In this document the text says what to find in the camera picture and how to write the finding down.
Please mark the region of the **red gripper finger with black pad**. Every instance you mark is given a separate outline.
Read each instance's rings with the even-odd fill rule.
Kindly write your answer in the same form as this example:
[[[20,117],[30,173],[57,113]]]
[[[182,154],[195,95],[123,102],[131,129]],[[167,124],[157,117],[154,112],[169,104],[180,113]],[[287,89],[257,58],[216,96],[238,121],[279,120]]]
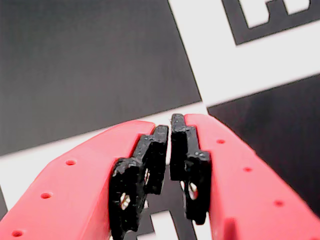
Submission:
[[[320,219],[232,130],[204,114],[171,118],[170,178],[187,219],[214,240],[317,240]]]
[[[133,120],[52,160],[0,222],[3,240],[121,240],[160,194],[169,128]]]

